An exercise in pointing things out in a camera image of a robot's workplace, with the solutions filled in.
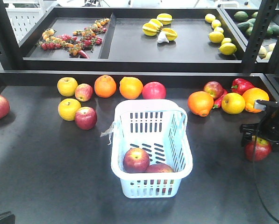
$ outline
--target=black cable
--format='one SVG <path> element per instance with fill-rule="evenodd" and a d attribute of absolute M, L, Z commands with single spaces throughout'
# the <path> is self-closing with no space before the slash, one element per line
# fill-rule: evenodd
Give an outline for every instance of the black cable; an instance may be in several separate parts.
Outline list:
<path fill-rule="evenodd" d="M 252 169 L 253 169 L 253 176 L 254 176 L 254 180 L 255 180 L 255 186 L 256 186 L 256 190 L 257 190 L 257 194 L 258 197 L 260 199 L 260 202 L 263 206 L 263 208 L 265 209 L 265 211 L 268 213 L 268 215 L 277 223 L 279 223 L 279 219 L 277 219 L 266 207 L 261 195 L 260 195 L 260 191 L 258 189 L 258 181 L 257 181 L 257 175 L 256 175 L 256 168 L 255 168 L 255 158 L 256 158 L 256 146 L 257 146 L 257 139 L 258 139 L 258 132 L 259 132 L 259 128 L 261 126 L 261 124 L 263 123 L 265 117 L 263 119 L 260 120 L 257 128 L 256 128 L 256 135 L 255 135 L 255 142 L 254 142 L 254 146 L 253 146 L 253 155 L 252 155 Z"/>

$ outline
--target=red bell pepper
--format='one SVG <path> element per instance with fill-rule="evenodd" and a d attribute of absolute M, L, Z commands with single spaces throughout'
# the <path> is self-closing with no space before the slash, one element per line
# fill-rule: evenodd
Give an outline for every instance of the red bell pepper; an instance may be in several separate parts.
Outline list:
<path fill-rule="evenodd" d="M 213 109 L 215 108 L 220 108 L 222 106 L 222 99 L 224 98 L 225 95 L 227 95 L 228 91 L 226 91 L 225 89 L 223 89 L 223 94 L 214 101 L 213 104 Z"/>
<path fill-rule="evenodd" d="M 242 95 L 245 91 L 254 88 L 255 86 L 243 78 L 236 78 L 232 83 L 232 92 Z"/>

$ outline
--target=white pegboard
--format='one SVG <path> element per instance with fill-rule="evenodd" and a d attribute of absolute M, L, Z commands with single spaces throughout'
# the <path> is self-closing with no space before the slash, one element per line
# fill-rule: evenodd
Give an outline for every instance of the white pegboard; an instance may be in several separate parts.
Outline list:
<path fill-rule="evenodd" d="M 3 2 L 8 3 L 6 11 L 17 42 L 22 40 L 46 12 L 43 0 L 4 0 Z M 15 4 L 33 4 L 37 7 L 15 7 Z"/>

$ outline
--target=red chili pepper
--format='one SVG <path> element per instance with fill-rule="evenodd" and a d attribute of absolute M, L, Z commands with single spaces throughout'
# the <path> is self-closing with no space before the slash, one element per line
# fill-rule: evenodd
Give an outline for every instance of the red chili pepper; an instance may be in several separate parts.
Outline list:
<path fill-rule="evenodd" d="M 232 92 L 242 95 L 245 91 L 254 88 L 255 86 L 243 78 L 236 78 L 232 83 Z"/>
<path fill-rule="evenodd" d="M 85 53 L 84 50 L 79 50 L 78 54 L 80 55 L 81 58 L 89 58 L 89 56 Z"/>
<path fill-rule="evenodd" d="M 214 101 L 213 109 L 220 108 L 222 106 L 222 99 L 224 98 L 225 95 L 227 95 L 227 93 L 228 93 L 228 91 L 223 89 L 223 94 Z"/>

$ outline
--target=white plastic basket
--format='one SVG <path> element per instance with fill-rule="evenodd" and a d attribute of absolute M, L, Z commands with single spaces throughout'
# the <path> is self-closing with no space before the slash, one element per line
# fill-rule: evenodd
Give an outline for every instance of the white plastic basket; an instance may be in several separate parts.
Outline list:
<path fill-rule="evenodd" d="M 126 100 L 115 109 L 111 168 L 129 198 L 172 197 L 193 168 L 186 135 L 187 114 L 167 99 Z M 125 172 L 123 158 L 133 147 L 150 156 L 150 164 L 165 163 L 174 173 Z"/>

